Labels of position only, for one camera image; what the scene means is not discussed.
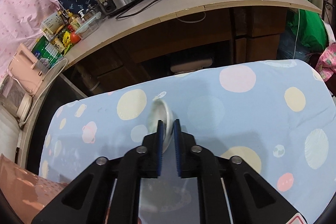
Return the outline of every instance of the metal screw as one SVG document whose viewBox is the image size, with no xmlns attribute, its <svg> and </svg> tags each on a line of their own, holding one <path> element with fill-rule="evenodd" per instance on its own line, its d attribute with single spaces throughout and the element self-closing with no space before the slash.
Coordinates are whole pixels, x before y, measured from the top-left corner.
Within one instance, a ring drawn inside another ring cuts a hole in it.
<svg viewBox="0 0 336 224">
<path fill-rule="evenodd" d="M 192 152 L 195 152 L 195 153 L 199 153 L 202 151 L 202 147 L 200 147 L 199 145 L 194 145 L 192 148 L 191 148 L 191 151 Z"/>
<path fill-rule="evenodd" d="M 232 161 L 234 164 L 241 164 L 241 162 L 242 162 L 243 160 L 242 160 L 241 157 L 239 157 L 239 156 L 233 156 L 233 157 L 231 158 L 231 161 Z"/>
<path fill-rule="evenodd" d="M 147 152 L 147 147 L 145 147 L 145 146 L 138 146 L 138 147 L 136 148 L 136 152 L 137 152 L 137 153 L 140 153 L 140 154 L 142 154 L 142 153 L 146 153 L 146 152 Z"/>
<path fill-rule="evenodd" d="M 98 165 L 104 165 L 105 163 L 107 163 L 107 158 L 105 157 L 99 157 L 98 159 L 96 159 L 96 164 Z"/>
</svg>

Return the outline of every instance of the red circle print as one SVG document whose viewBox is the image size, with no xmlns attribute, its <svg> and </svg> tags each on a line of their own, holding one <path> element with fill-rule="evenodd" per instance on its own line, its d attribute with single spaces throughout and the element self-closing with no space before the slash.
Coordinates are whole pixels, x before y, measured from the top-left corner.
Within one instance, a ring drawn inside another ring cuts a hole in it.
<svg viewBox="0 0 336 224">
<path fill-rule="evenodd" d="M 292 188 L 294 177 L 291 173 L 286 173 L 278 179 L 277 188 L 280 192 L 286 192 Z"/>
</svg>

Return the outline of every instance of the polka dot tablecloth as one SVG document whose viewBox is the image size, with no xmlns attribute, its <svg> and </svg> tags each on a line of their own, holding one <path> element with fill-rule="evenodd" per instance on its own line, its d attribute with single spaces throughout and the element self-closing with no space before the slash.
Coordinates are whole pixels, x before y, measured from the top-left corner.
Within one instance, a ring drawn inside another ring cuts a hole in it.
<svg viewBox="0 0 336 224">
<path fill-rule="evenodd" d="M 308 224 L 335 193 L 336 107 L 320 75 L 299 60 L 201 70 L 64 105 L 50 123 L 40 175 L 70 182 L 96 158 L 140 145 L 157 98 L 199 145 L 224 158 L 240 155 Z M 142 223 L 199 223 L 198 210 L 197 181 L 177 176 L 171 143 L 162 176 L 142 180 Z"/>
</svg>

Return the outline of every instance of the black cable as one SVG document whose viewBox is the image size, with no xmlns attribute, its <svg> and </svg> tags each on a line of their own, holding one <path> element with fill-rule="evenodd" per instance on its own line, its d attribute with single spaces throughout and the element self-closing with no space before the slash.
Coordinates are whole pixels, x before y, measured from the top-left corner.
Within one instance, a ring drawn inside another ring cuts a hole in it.
<svg viewBox="0 0 336 224">
<path fill-rule="evenodd" d="M 152 4 L 154 4 L 155 2 L 159 1 L 159 0 L 154 0 L 151 3 L 149 3 L 148 5 L 146 5 L 145 7 L 143 7 L 141 10 L 137 11 L 136 13 L 130 14 L 130 15 L 126 15 L 123 16 L 123 14 L 127 13 L 129 10 L 131 10 L 134 6 L 138 5 L 141 1 L 143 0 L 138 0 L 134 5 L 132 5 L 131 7 L 127 8 L 125 11 L 123 11 L 121 14 L 117 15 L 115 18 L 116 19 L 122 19 L 122 18 L 127 18 L 127 17 L 131 17 L 131 16 L 135 16 L 139 13 L 141 13 L 143 10 L 146 10 L 149 6 L 151 6 Z"/>
</svg>

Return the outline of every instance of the white bowl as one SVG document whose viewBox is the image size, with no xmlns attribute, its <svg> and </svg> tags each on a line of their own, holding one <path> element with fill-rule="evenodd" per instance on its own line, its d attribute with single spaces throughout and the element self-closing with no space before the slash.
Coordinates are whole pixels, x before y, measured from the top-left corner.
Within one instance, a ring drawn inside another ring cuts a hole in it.
<svg viewBox="0 0 336 224">
<path fill-rule="evenodd" d="M 152 104 L 151 112 L 147 120 L 147 128 L 149 133 L 155 133 L 158 128 L 158 122 L 163 122 L 163 145 L 162 153 L 164 153 L 171 141 L 173 135 L 173 112 L 169 109 L 167 103 L 162 99 L 157 99 Z"/>
</svg>

